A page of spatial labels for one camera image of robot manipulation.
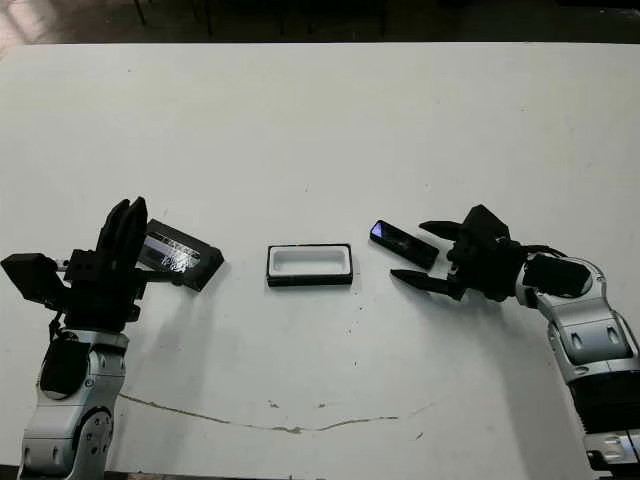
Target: crack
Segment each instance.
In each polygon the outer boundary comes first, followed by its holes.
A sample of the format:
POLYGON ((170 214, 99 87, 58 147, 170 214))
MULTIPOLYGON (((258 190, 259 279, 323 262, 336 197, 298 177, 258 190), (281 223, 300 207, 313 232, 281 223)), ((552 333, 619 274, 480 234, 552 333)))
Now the crack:
POLYGON ((437 401, 435 401, 435 402, 429 402, 429 403, 427 403, 424 407, 420 407, 419 409, 414 410, 413 412, 411 412, 411 413, 407 416, 407 418, 413 418, 413 417, 415 417, 416 415, 421 414, 421 413, 422 413, 422 412, 424 412, 425 410, 429 410, 431 407, 435 407, 437 403, 438 403, 437 401))
POLYGON ((235 427, 245 427, 245 428, 253 428, 254 430, 267 430, 273 432, 284 432, 289 433, 291 435, 300 435, 303 432, 326 432, 327 430, 331 430, 333 428, 344 427, 345 425, 353 425, 356 423, 369 423, 369 422, 378 422, 378 421, 386 421, 386 420, 400 420, 400 417, 372 417, 372 418, 355 418, 350 420, 344 420, 338 423, 332 423, 331 425, 326 425, 320 428, 308 428, 308 427, 265 427, 262 425, 251 425, 250 423, 239 423, 232 422, 230 420, 223 420, 222 418, 210 417, 208 415, 203 415, 201 413, 189 412, 187 410, 181 410, 179 408, 168 407, 166 405, 160 405, 155 402, 150 402, 147 400, 142 400, 137 397, 132 397, 131 395, 126 395, 124 393, 119 393, 118 396, 129 400, 133 403, 138 403, 140 405, 145 405, 147 407, 156 408, 158 410, 163 410, 165 412, 177 413, 180 415, 186 415, 188 417, 198 418, 200 420, 207 420, 209 422, 221 423, 222 425, 232 425, 235 427))

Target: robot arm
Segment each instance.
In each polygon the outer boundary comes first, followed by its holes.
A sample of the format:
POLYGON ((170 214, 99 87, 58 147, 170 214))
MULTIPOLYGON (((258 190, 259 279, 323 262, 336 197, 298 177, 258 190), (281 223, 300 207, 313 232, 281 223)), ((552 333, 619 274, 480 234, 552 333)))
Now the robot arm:
POLYGON ((426 222, 453 240, 447 279, 392 270, 410 285, 460 300, 467 288, 503 301, 515 296, 548 320, 548 337, 585 430, 593 470, 615 478, 640 476, 640 357, 622 316, 607 301, 606 281, 593 264, 543 245, 511 240, 508 227, 484 206, 462 224, 426 222))
POLYGON ((113 408, 124 383, 129 340, 149 281, 181 283, 174 273, 135 268, 145 238, 144 199, 116 205, 95 251, 74 250, 69 261, 15 254, 2 267, 24 298, 57 312, 36 384, 38 404, 24 432, 20 479, 98 480, 113 436, 113 408), (57 275, 65 271, 66 287, 57 275), (64 328, 59 319, 64 315, 64 328))

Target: small black object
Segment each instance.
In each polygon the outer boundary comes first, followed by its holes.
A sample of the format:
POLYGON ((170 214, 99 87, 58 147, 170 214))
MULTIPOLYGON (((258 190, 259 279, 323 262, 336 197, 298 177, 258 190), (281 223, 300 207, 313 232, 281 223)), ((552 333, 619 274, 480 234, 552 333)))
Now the small black object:
POLYGON ((25 300, 45 304, 52 310, 62 307, 66 292, 56 274, 56 262, 42 253, 14 253, 0 264, 25 300))
POLYGON ((438 256, 437 248, 412 237, 384 220, 378 220, 375 223, 369 232, 369 238, 426 270, 433 266, 438 256))
POLYGON ((348 243, 271 245, 267 252, 270 287, 350 285, 353 281, 348 243))
POLYGON ((178 280, 197 291, 224 263, 219 249, 154 219, 147 225, 138 260, 154 270, 181 274, 178 280))

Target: dark floor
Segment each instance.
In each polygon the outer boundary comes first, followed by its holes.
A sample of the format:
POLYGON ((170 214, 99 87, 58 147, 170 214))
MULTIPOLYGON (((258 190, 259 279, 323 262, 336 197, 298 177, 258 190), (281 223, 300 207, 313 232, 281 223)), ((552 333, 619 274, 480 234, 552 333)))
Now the dark floor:
POLYGON ((640 42, 638 9, 556 0, 208 0, 212 35, 206 1, 140 0, 143 26, 133 0, 0 0, 0 58, 31 43, 640 42))

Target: chair leg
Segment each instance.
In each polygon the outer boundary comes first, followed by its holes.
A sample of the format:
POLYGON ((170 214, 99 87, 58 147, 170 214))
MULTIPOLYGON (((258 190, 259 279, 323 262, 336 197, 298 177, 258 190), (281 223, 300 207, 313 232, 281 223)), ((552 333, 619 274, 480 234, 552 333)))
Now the chair leg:
POLYGON ((207 32, 209 36, 213 35, 213 27, 211 26, 211 0, 204 0, 204 12, 207 16, 207 32))
POLYGON ((193 12, 193 19, 198 22, 198 5, 196 0, 191 0, 191 11, 193 12))
POLYGON ((387 0, 380 1, 380 37, 387 33, 387 0))
POLYGON ((136 4, 136 9, 138 10, 138 16, 140 17, 140 23, 146 26, 147 21, 144 18, 144 13, 142 13, 142 8, 140 7, 140 0, 133 0, 133 2, 136 4))

